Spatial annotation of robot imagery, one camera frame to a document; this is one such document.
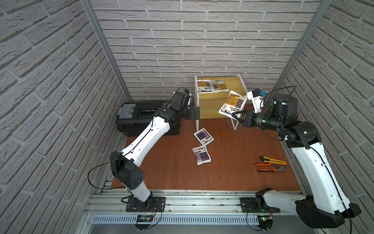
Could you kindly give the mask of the yellow coffee bag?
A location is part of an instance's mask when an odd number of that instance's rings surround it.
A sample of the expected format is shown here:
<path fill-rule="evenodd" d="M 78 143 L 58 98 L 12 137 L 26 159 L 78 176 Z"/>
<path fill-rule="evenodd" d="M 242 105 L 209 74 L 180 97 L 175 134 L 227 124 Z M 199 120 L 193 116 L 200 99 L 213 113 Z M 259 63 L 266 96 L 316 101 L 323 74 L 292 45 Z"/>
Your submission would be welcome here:
<path fill-rule="evenodd" d="M 213 93 L 211 87 L 211 80 L 198 80 L 197 81 L 198 93 Z"/>
<path fill-rule="evenodd" d="M 210 81 L 210 85 L 213 93 L 229 92 L 229 88 L 226 86 L 224 80 Z"/>
<path fill-rule="evenodd" d="M 218 111 L 219 114 L 234 119 L 232 115 L 235 112 L 242 111 L 247 101 L 247 95 L 242 96 L 235 91 L 230 91 L 228 99 Z"/>

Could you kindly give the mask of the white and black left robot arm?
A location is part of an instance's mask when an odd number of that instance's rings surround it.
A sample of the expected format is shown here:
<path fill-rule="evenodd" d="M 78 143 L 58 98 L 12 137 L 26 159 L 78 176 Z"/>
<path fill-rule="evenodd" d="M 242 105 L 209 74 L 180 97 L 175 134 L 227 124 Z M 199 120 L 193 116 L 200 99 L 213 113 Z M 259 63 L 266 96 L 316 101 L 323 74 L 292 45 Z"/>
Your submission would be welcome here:
<path fill-rule="evenodd" d="M 176 90 L 171 100 L 159 107 L 145 130 L 121 152 L 110 155 L 111 172 L 141 204 L 152 202 L 153 194 L 144 182 L 140 169 L 144 158 L 158 140 L 183 120 L 198 120 L 199 107 L 191 107 L 193 99 L 189 90 Z"/>

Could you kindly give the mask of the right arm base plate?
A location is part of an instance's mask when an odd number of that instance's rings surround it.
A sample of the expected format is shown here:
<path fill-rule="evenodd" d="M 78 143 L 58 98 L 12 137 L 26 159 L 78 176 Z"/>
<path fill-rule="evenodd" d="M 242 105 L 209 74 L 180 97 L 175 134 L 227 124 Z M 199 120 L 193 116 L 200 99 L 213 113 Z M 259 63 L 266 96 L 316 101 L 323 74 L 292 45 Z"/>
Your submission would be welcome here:
<path fill-rule="evenodd" d="M 243 213 L 280 213 L 279 208 L 272 208 L 259 198 L 240 198 Z"/>

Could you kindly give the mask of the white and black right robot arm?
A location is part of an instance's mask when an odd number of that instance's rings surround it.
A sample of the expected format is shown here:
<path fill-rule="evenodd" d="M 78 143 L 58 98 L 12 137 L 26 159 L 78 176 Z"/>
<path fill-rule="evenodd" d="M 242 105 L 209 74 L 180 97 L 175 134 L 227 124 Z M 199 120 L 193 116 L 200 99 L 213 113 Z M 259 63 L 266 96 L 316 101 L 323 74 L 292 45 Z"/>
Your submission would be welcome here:
<path fill-rule="evenodd" d="M 264 94 L 260 89 L 248 92 L 254 109 L 241 109 L 230 117 L 244 127 L 275 131 L 298 160 L 312 194 L 291 196 L 266 188 L 256 193 L 254 207 L 261 212 L 277 208 L 298 215 L 314 229 L 337 228 L 360 215 L 361 208 L 349 201 L 331 169 L 317 128 L 298 121 L 298 100 L 290 94 L 275 95 L 264 113 Z"/>

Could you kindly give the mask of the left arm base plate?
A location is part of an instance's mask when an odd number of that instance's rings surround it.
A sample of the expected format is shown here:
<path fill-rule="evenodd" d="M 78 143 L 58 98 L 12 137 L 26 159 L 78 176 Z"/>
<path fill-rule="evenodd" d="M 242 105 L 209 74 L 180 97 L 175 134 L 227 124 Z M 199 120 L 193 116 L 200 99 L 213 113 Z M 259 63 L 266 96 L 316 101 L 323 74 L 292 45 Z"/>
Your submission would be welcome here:
<path fill-rule="evenodd" d="M 165 202 L 165 197 L 152 197 L 142 202 L 134 196 L 130 196 L 126 202 L 126 212 L 164 212 Z"/>

